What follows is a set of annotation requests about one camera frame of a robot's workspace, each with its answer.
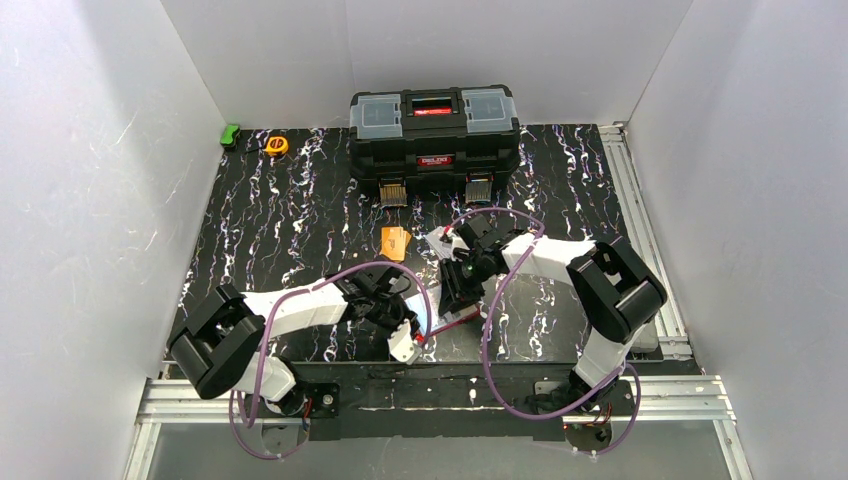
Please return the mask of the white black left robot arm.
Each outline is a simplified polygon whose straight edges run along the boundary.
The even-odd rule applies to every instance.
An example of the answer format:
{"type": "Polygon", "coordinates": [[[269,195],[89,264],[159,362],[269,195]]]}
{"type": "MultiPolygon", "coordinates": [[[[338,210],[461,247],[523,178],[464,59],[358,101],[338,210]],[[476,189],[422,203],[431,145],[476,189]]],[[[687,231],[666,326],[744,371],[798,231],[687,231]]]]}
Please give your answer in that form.
{"type": "Polygon", "coordinates": [[[279,401],[297,389],[295,374],[268,353],[271,339],[324,325],[367,320],[388,336],[391,357],[413,362],[421,352],[421,322],[395,284],[420,279],[407,267],[372,261],[311,284],[274,292],[216,287],[166,342],[202,399],[235,390],[279,401]]]}

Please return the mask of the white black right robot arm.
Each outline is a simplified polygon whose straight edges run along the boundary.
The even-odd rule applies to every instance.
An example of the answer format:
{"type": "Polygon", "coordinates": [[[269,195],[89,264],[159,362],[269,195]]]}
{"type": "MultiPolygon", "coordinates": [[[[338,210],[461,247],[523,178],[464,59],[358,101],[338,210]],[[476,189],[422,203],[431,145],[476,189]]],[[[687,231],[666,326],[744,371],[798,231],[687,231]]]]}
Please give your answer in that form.
{"type": "Polygon", "coordinates": [[[622,237],[558,240],[539,231],[502,230],[474,215],[435,229],[427,241],[440,257],[442,316],[480,302],[485,283],[496,276],[532,275],[574,288],[589,338],[565,385],[529,397],[536,415],[598,404],[623,371],[636,338],[668,300],[663,284],[622,237]]]}

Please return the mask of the red leather card holder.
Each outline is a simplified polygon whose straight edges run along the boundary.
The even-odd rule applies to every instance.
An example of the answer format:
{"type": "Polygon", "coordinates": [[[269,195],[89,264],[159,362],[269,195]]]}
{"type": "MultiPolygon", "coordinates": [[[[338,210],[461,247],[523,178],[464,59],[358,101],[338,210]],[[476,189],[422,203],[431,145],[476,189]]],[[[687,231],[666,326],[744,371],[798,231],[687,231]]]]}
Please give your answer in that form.
{"type": "Polygon", "coordinates": [[[429,306],[425,305],[424,296],[421,293],[412,295],[405,299],[407,307],[417,315],[422,335],[434,336],[446,330],[469,322],[480,315],[482,304],[477,302],[459,310],[444,314],[439,313],[439,301],[441,300],[441,288],[434,287],[427,291],[429,306]]]}

